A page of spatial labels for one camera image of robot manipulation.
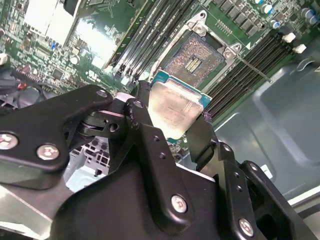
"blue capacitor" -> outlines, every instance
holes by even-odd
[[[270,21],[270,27],[273,29],[278,29],[280,28],[280,22],[276,21],[276,20],[271,20]]]
[[[53,41],[52,43],[51,43],[51,49],[53,50],[53,49],[55,49],[56,47],[57,47],[57,43],[55,42],[55,41]]]
[[[270,14],[272,13],[272,5],[270,4],[263,4],[261,7],[261,12],[263,14]]]

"metal bracket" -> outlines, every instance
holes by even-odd
[[[236,55],[238,55],[241,52],[242,46],[240,43],[235,43],[231,45],[230,47],[228,46],[224,53],[223,56],[226,60],[233,59]]]
[[[17,144],[0,150],[0,183],[31,189],[55,186],[69,162],[69,147],[80,121],[112,101],[110,93],[87,85],[2,116],[0,134],[14,136]]]
[[[207,20],[207,11],[202,10],[198,14],[194,15],[190,18],[185,25],[179,30],[179,32],[175,35],[172,41],[167,45],[162,54],[159,56],[157,61],[153,64],[150,70],[149,82],[151,83],[155,72],[157,71],[160,63],[165,59],[169,51],[174,47],[174,45],[179,41],[179,39],[183,36],[186,31],[194,31],[199,36],[203,37],[207,33],[207,29],[204,27],[204,24]]]
[[[124,111],[128,135],[110,161],[109,171],[112,173],[121,165],[138,159],[152,218],[164,232],[181,233],[191,225],[195,216],[165,136],[159,128],[153,127],[148,110],[141,101],[129,99]],[[129,154],[132,152],[137,154],[136,158]]]

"silver screw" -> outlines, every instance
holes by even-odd
[[[228,145],[224,144],[223,147],[224,147],[224,149],[227,150],[228,152],[231,152],[231,148],[230,148]]]
[[[108,94],[106,93],[106,91],[101,90],[101,89],[96,91],[96,94],[98,94],[100,97],[103,97],[103,98],[108,97]]]
[[[257,166],[256,166],[256,165],[254,165],[253,163],[250,163],[250,167],[251,167],[253,170],[255,170],[255,171],[257,171],[257,170],[258,170]]]
[[[254,236],[254,230],[253,230],[251,224],[247,220],[245,220],[244,218],[240,218],[239,225],[245,235],[247,235],[249,237]]]
[[[136,105],[138,108],[141,108],[141,109],[144,107],[143,104],[140,101],[137,101],[137,100],[133,101],[133,104]]]
[[[227,58],[227,59],[231,58],[231,52],[227,51],[225,53],[225,58]]]
[[[186,201],[178,195],[172,196],[171,204],[172,204],[174,210],[176,210],[178,213],[183,214],[187,211]]]
[[[59,156],[59,150],[53,145],[45,144],[37,149],[36,154],[42,160],[54,160]]]
[[[9,133],[0,134],[0,150],[12,149],[18,145],[18,138]]]

